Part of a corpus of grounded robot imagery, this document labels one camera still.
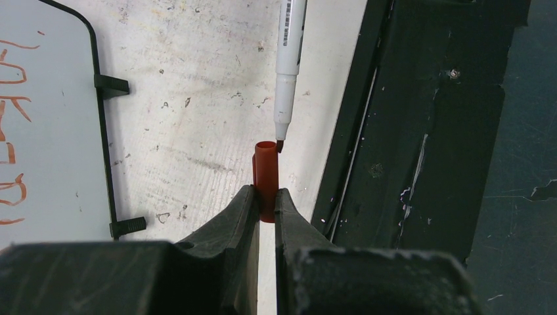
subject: red handwriting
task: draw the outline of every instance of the red handwriting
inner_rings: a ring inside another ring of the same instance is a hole
[[[2,220],[0,220],[0,225],[14,224],[14,223],[21,222],[23,220],[25,220],[25,218],[15,219],[15,220],[2,219]]]
[[[16,163],[16,152],[14,151],[14,145],[10,142],[6,142],[8,147],[8,160],[0,161],[0,164],[15,164]]]
[[[29,122],[31,121],[31,118],[29,118],[27,113],[23,110],[23,108],[21,107],[21,105],[19,105],[19,102],[18,102],[18,100],[26,100],[28,102],[31,102],[31,100],[28,97],[25,97],[25,96],[2,96],[2,95],[0,95],[0,100],[11,100],[12,105],[23,115],[23,117],[25,117],[25,119],[27,119]]]
[[[22,201],[24,201],[27,198],[27,187],[25,186],[25,184],[22,182],[22,177],[23,174],[20,174],[19,176],[16,177],[14,182],[0,182],[0,190],[6,190],[6,189],[10,189],[10,188],[14,188],[14,187],[19,187],[19,189],[21,190],[21,198],[16,201],[16,202],[11,202],[8,200],[2,200],[0,199],[0,203],[3,203],[5,205],[10,205],[10,206],[15,206],[20,204]]]
[[[37,32],[40,35],[45,35],[41,31],[37,31]],[[34,47],[23,46],[23,45],[19,45],[19,44],[10,42],[10,41],[3,41],[1,39],[0,39],[0,43],[11,45],[11,46],[17,47],[19,49],[37,49],[37,48],[39,48],[39,46],[34,46]],[[3,49],[2,52],[0,53],[0,66],[5,66],[5,67],[8,67],[8,68],[14,68],[14,69],[19,70],[22,74],[22,78],[19,79],[19,80],[16,80],[16,81],[7,81],[7,80],[6,81],[0,81],[0,85],[2,85],[2,84],[21,84],[21,83],[27,82],[27,73],[25,72],[25,69],[23,67],[18,66],[16,64],[9,64],[8,62],[4,61],[6,59],[7,54],[8,54],[7,49]],[[5,160],[5,161],[0,160],[0,165],[1,164],[15,164],[16,163],[16,155],[15,155],[14,146],[10,142],[6,142],[6,136],[5,136],[4,132],[2,131],[2,127],[1,127],[2,118],[3,118],[4,113],[5,113],[6,101],[7,100],[11,101],[12,105],[20,112],[20,114],[22,114],[23,117],[25,117],[25,119],[27,119],[29,122],[31,121],[31,118],[29,117],[29,115],[27,115],[25,110],[23,110],[23,108],[19,104],[19,101],[21,101],[21,100],[26,100],[27,102],[31,102],[30,98],[25,97],[25,96],[1,96],[0,95],[0,142],[5,142],[6,147],[8,149],[7,160]],[[14,179],[13,182],[0,182],[0,191],[9,190],[9,189],[16,189],[16,190],[20,191],[20,197],[19,197],[18,200],[10,201],[10,200],[0,199],[0,205],[7,205],[7,206],[10,206],[10,207],[14,207],[14,206],[22,203],[27,198],[27,186],[23,183],[22,179],[23,179],[23,173],[19,174],[19,176],[17,176]],[[22,222],[23,220],[25,220],[25,218],[20,218],[20,219],[15,219],[15,220],[0,219],[0,225],[16,224],[18,222]]]
[[[12,43],[11,41],[3,41],[2,39],[0,39],[0,43],[2,44],[8,44],[8,45],[12,45],[21,49],[37,49],[40,47],[40,45],[37,45],[35,47],[29,47],[29,46],[23,46],[23,45],[18,45],[16,43]]]
[[[4,58],[6,57],[7,53],[8,53],[8,50],[4,49],[2,51],[2,54],[0,54],[0,66],[15,68],[15,69],[21,71],[22,79],[17,80],[17,81],[0,81],[0,84],[20,84],[20,83],[27,82],[27,75],[25,74],[25,70],[23,68],[21,68],[20,66],[15,65],[15,64],[9,64],[7,62],[4,62]]]

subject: dirt spot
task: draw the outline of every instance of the dirt spot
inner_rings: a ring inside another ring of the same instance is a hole
[[[188,219],[188,217],[186,215],[186,211],[182,210],[178,213],[178,220],[186,221],[187,219]]]
[[[170,217],[170,213],[166,212],[166,213],[159,213],[157,215],[155,215],[155,217],[157,218],[158,222],[165,224],[166,221],[168,220],[168,217]]]
[[[385,170],[383,169],[383,165],[381,163],[374,164],[368,169],[368,173],[374,179],[380,178],[383,175],[384,171]]]
[[[196,165],[203,166],[203,167],[206,167],[208,169],[212,169],[214,173],[230,171],[230,169],[226,168],[224,165],[218,164],[218,163],[215,163],[215,162],[207,162],[207,161],[204,161],[202,159],[194,159],[193,157],[188,157],[187,159],[188,159],[188,161],[190,161],[190,162],[192,162]]]
[[[118,11],[120,12],[120,19],[118,21],[122,24],[127,24],[127,12],[125,8],[119,8]]]

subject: black plastic part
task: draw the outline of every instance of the black plastic part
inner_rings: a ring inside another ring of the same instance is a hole
[[[278,314],[481,314],[463,268],[423,251],[332,245],[286,189],[275,207]]]
[[[0,255],[0,314],[257,312],[259,209],[244,186],[176,244],[21,245]]]
[[[110,235],[117,240],[120,236],[143,231],[147,228],[147,221],[144,217],[133,218],[110,223]]]
[[[100,89],[103,100],[129,94],[129,83],[107,75],[95,74],[95,87]]]

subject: whiteboard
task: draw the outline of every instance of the whiteboard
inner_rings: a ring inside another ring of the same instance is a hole
[[[0,15],[0,249],[110,240],[91,34],[38,0]]]

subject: white surface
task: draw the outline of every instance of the white surface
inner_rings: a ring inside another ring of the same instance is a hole
[[[0,203],[0,219],[24,218],[0,226],[0,249],[12,242],[110,240],[89,31],[75,16],[36,0],[3,0],[0,12],[1,40],[38,46],[0,43],[0,54],[5,52],[0,81],[26,78],[0,83],[0,98],[30,100],[18,101],[28,121],[4,99],[0,161],[7,161],[9,142],[15,163],[0,164],[0,182],[23,174],[27,194],[19,204]],[[0,200],[22,199],[20,186],[8,187],[0,186]]]
[[[127,239],[184,238],[251,183],[255,143],[275,137],[280,1],[61,2],[92,23],[103,73],[128,79],[133,90],[106,103],[110,154],[122,160],[112,168],[119,218],[148,222]],[[294,117],[279,162],[280,185],[307,219],[365,2],[308,3]],[[274,314],[270,224],[261,226],[260,248],[259,314]]]

